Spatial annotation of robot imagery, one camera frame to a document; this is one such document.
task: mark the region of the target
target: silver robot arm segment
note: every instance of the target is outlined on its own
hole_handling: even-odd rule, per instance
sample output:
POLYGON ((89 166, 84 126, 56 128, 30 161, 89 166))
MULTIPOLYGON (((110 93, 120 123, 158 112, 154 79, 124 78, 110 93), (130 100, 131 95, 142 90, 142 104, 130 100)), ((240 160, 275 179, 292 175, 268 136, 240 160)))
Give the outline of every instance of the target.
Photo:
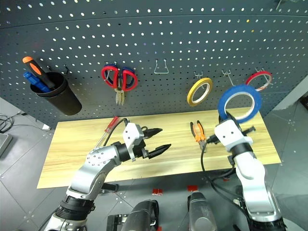
POLYGON ((161 132, 160 128, 142 131, 139 125, 127 123, 123 132, 125 143, 94 148, 83 166, 76 172, 66 197, 49 220, 45 231, 84 231, 87 215, 95 209, 94 200, 100 193, 107 174, 116 166, 135 158, 153 158, 162 154, 171 144, 162 145, 152 152, 145 149, 144 139, 161 132))
POLYGON ((244 136, 232 119, 224 120, 215 127, 215 135, 232 153, 237 165, 236 174, 243 186, 247 212, 257 222, 272 222, 282 218, 276 199, 265 185, 265 169, 256 159, 250 137, 244 136))

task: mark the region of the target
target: tape roll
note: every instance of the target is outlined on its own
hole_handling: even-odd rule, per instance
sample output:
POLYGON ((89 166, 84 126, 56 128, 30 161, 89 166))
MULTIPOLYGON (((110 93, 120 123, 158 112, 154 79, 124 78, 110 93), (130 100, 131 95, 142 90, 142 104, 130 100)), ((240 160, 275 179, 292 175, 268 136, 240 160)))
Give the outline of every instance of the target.
POLYGON ((218 102, 218 113, 222 119, 227 119, 226 105, 227 103, 237 95, 247 95, 251 98, 252 104, 247 113, 242 116, 235 117, 238 123, 246 122, 252 119, 260 110, 262 105, 262 99, 259 92, 248 85, 238 85, 232 87, 223 93, 218 102))
POLYGON ((264 90, 265 88, 268 87, 268 85, 272 82, 273 80, 273 77, 271 75, 270 72, 268 71, 259 71, 259 72, 256 72, 254 73, 252 76, 250 76, 247 80, 246 80, 246 83, 245 84, 249 84, 253 79, 259 77, 259 76, 267 76, 268 77, 268 80, 266 81, 266 84, 264 84, 262 87, 259 87, 258 89, 256 89, 257 91, 262 91, 264 90))
POLYGON ((209 95, 209 93, 212 90, 212 86, 213 86, 213 81, 210 78, 202 78, 200 80, 198 80, 193 86, 192 88, 189 90, 188 95, 187 95, 187 103, 191 106, 191 107, 195 107, 198 104, 202 103, 207 96, 209 95), (196 91, 202 87, 202 86, 206 86, 205 92, 203 93, 203 95, 197 99, 197 100, 193 100, 193 96, 196 93, 196 91))

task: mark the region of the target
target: orange pliers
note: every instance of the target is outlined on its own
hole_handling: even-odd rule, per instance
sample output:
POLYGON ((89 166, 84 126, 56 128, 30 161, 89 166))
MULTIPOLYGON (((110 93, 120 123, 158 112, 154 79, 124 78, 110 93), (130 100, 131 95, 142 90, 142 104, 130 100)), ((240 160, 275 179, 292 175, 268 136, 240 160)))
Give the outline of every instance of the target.
POLYGON ((202 124, 200 123, 199 120, 197 120, 197 124, 198 124, 198 127, 199 127, 199 130, 200 130, 200 135, 198 135, 194 129, 194 126, 193 126, 193 122, 191 122, 191 131, 192 131, 192 135, 195 137, 196 139, 196 142, 199 143, 200 145, 200 149, 202 150, 204 145, 205 145, 205 140, 206 140, 206 137, 204 135, 204 130, 203 130, 203 127, 202 127, 202 124))

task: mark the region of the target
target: tool holder cup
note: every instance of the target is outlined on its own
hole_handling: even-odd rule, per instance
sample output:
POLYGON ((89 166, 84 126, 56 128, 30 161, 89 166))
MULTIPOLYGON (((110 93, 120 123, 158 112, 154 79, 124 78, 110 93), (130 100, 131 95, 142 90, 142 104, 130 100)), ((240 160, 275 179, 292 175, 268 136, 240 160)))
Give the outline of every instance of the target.
POLYGON ((64 76, 57 72, 47 72, 46 74, 55 83, 55 89, 44 93, 31 84, 31 90, 39 97, 46 99, 67 116, 80 112, 82 105, 70 89, 64 76))

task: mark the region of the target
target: wooden table surface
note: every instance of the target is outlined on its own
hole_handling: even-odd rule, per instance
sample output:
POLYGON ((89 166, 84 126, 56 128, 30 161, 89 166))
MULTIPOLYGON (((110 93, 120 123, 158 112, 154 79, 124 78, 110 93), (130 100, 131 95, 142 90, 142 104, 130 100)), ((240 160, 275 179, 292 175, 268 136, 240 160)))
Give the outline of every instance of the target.
MULTIPOLYGON (((242 115, 247 109, 236 108, 228 111, 233 115, 242 115)), ((163 129, 162 132, 145 140, 147 150, 152 151, 163 144, 172 145, 162 155, 151 160, 139 158, 135 162, 128 160, 122 163, 109 173, 106 182, 202 171, 201 150, 190 131, 190 122, 196 123, 198 119, 205 129, 206 136, 214 134, 214 127, 218 124, 217 110, 129 117, 132 123, 141 127, 163 129)), ((38 188, 68 186, 74 173, 83 165, 86 155, 94 148, 110 121, 110 118, 106 118, 59 122, 38 188)), ((257 131, 250 133, 249 136, 254 141, 252 148, 257 158, 263 164, 280 163, 260 113, 241 124, 241 127, 244 130, 252 125, 257 131)), ((108 143, 124 142, 123 130, 124 123, 116 128, 108 143)), ((204 155, 205 168, 207 170, 230 168, 228 155, 221 143, 209 144, 204 155)))

